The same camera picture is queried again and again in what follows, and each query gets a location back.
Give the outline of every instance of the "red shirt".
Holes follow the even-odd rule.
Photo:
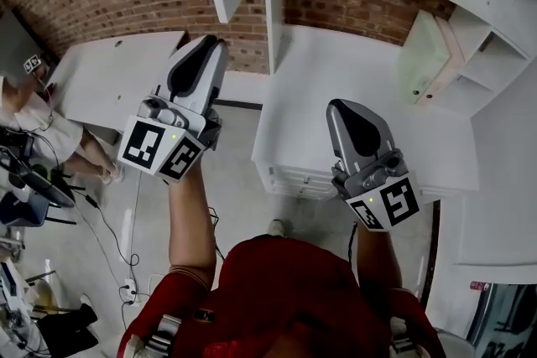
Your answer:
[[[211,323],[192,318],[214,313]],[[402,289],[368,300],[348,262],[302,241],[258,237],[235,246],[222,266],[219,288],[207,291],[188,274],[167,275],[123,336],[117,356],[135,334],[155,334],[163,314],[183,319],[172,357],[262,357],[283,333],[298,336],[314,356],[389,357],[389,320],[406,321],[407,336],[431,357],[444,357],[418,300]]]

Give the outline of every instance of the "white wall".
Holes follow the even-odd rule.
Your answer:
[[[537,61],[472,125],[481,191],[465,198],[459,263],[537,282]]]
[[[263,105],[269,75],[250,72],[228,71],[224,75],[219,99],[245,101]]]

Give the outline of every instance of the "sneaker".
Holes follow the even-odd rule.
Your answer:
[[[285,237],[285,226],[282,220],[272,220],[268,225],[268,234],[271,236]]]
[[[114,182],[123,182],[125,179],[125,168],[120,163],[114,163],[114,171],[112,172],[112,179]]]
[[[96,331],[93,329],[93,327],[91,326],[91,324],[94,324],[98,321],[98,317],[97,317],[97,314],[95,313],[95,309],[93,308],[93,304],[91,303],[91,299],[86,295],[86,294],[82,294],[81,295],[81,303],[82,304],[85,304],[86,306],[89,306],[91,308],[91,316],[92,316],[92,320],[93,322],[91,322],[87,327],[86,329],[90,332],[90,334],[96,338],[96,340],[98,341],[99,338],[97,337],[97,334],[96,334]]]
[[[86,294],[81,295],[81,303],[86,304],[93,309],[93,304],[91,303],[91,299]]]
[[[108,185],[112,182],[112,175],[105,168],[102,168],[102,175],[100,175],[99,178],[101,178],[101,181],[105,185]]]

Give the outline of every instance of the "white desk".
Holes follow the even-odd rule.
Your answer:
[[[56,111],[70,120],[122,131],[184,34],[135,34],[71,46],[50,79],[56,85]]]

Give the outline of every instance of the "white clothing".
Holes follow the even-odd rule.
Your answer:
[[[34,151],[40,158],[46,159],[53,165],[64,163],[78,148],[82,139],[82,125],[63,118],[58,112],[52,111],[46,102],[36,93],[32,94],[28,102],[17,113],[10,113],[3,109],[2,90],[5,76],[0,75],[0,126],[12,130],[31,131],[38,134],[50,143],[49,145],[38,137],[34,138]]]

